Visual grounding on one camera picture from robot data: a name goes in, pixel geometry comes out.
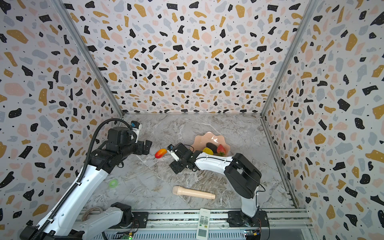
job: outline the white remote control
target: white remote control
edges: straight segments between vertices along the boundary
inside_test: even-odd
[[[200,209],[199,222],[197,225],[197,240],[207,240],[208,239],[208,229],[209,229],[209,218],[211,216],[211,210],[209,209]]]

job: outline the green tape roll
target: green tape roll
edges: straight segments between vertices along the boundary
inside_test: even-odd
[[[119,181],[117,179],[113,179],[109,182],[109,188],[115,188],[119,185]]]

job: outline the wire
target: wire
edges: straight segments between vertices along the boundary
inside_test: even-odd
[[[194,147],[192,147],[191,145],[188,145],[188,144],[182,144],[182,145],[178,145],[177,147],[174,147],[174,148],[172,148],[171,150],[172,150],[172,151],[174,151],[176,148],[178,148],[178,147],[180,147],[180,146],[189,146],[189,147],[193,148],[192,152],[194,152],[194,151],[195,151],[195,148],[194,148]]]
[[[140,227],[140,222],[139,222],[139,220],[137,219],[137,218],[134,218],[133,220],[136,220],[137,221],[137,229],[136,229],[136,231],[134,231],[133,233],[136,233],[137,232],[137,230],[139,229],[139,227]]]
[[[259,229],[260,229],[260,234],[262,233],[262,222],[261,222],[261,220],[260,219],[257,219],[258,221],[259,221],[259,223],[260,223],[260,227],[259,227]]]
[[[198,158],[196,158],[196,160],[201,159],[201,158],[213,158],[213,159],[221,160],[223,162],[232,162],[232,161],[226,161],[224,159],[220,159],[220,158],[217,158],[217,157],[198,157]]]
[[[99,211],[100,213],[103,212],[103,210],[100,208],[100,207],[93,207],[93,208],[90,208],[88,209],[87,211],[85,211],[85,213],[83,214],[82,218],[81,218],[81,221],[82,222],[85,222],[88,218],[88,215],[93,212],[93,211]]]
[[[131,227],[128,231],[125,231],[125,232],[121,233],[122,235],[119,236],[119,237],[116,238],[116,239],[121,239],[124,235],[126,235],[127,233],[129,233],[129,232],[132,230],[133,226],[135,225],[135,222],[134,222],[134,221],[131,221],[131,223],[132,223],[132,227]]]
[[[201,159],[201,158],[213,158],[213,159],[221,160],[221,161],[224,161],[224,162],[230,162],[230,161],[225,161],[225,160],[223,160],[223,159],[216,158],[216,157],[198,157],[198,158],[196,158],[196,160]],[[236,162],[235,162],[235,165],[236,165],[238,168],[242,169]],[[263,185],[261,185],[260,182],[256,181],[253,177],[251,177],[251,176],[250,176],[247,172],[245,172],[244,170],[243,170],[243,172],[244,172],[246,175],[248,175],[253,181],[255,181],[256,183],[258,183],[258,184],[264,189],[264,191],[259,191],[259,190],[257,190],[255,194],[257,194],[257,192],[265,192],[265,187],[264,187]]]
[[[102,232],[101,235],[103,236],[104,240],[108,240],[107,236],[105,235],[105,232]]]
[[[83,168],[80,172],[80,174],[78,175],[77,179],[76,179],[76,184],[72,184],[72,186],[68,189],[68,191],[65,193],[65,195],[60,199],[60,201],[56,204],[55,208],[51,211],[51,214],[48,216],[47,220],[41,225],[40,228],[38,228],[38,230],[36,231],[36,233],[32,236],[31,240],[37,240],[38,237],[40,237],[43,233],[43,230],[51,223],[51,220],[49,219],[53,219],[57,212],[59,211],[59,209],[61,208],[61,206],[64,204],[65,200],[69,197],[69,195],[71,195],[71,193],[73,192],[73,190],[79,185],[79,183],[81,183],[81,180],[83,179],[84,175],[85,175],[85,172],[87,171],[87,167],[88,167],[88,164],[89,162],[91,161],[91,152],[92,152],[92,148],[93,148],[93,144],[96,140],[96,137],[97,137],[97,134],[99,133],[99,131],[101,130],[101,128],[109,123],[109,122],[112,122],[112,121],[119,121],[119,122],[122,122],[124,123],[130,130],[132,133],[133,130],[132,130],[132,126],[129,125],[126,121],[122,120],[122,119],[119,119],[119,118],[110,118],[110,119],[107,119],[105,120],[104,122],[102,122],[95,130],[93,136],[92,136],[92,139],[91,139],[91,142],[89,143],[89,147],[88,147],[88,152],[86,154],[86,158],[85,158],[85,161],[84,161],[84,165],[83,165]]]
[[[265,217],[266,217],[266,220],[268,221],[268,238],[266,240],[269,239],[269,237],[271,236],[271,228],[270,228],[270,225],[269,225],[269,218],[268,218],[268,215],[267,213],[265,213]]]

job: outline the beige microphone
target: beige microphone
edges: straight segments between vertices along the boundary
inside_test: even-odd
[[[180,186],[174,186],[172,193],[175,195],[186,195],[191,197],[201,197],[205,199],[215,199],[216,195],[209,192],[202,192],[197,190],[192,190],[188,188],[183,188]]]

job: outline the speckled wall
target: speckled wall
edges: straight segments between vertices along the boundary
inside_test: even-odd
[[[0,238],[18,239],[74,181],[97,125],[118,115],[51,2],[0,7]]]
[[[383,3],[319,1],[265,117],[319,239],[384,239]]]
[[[124,112],[260,112],[308,1],[64,0]]]

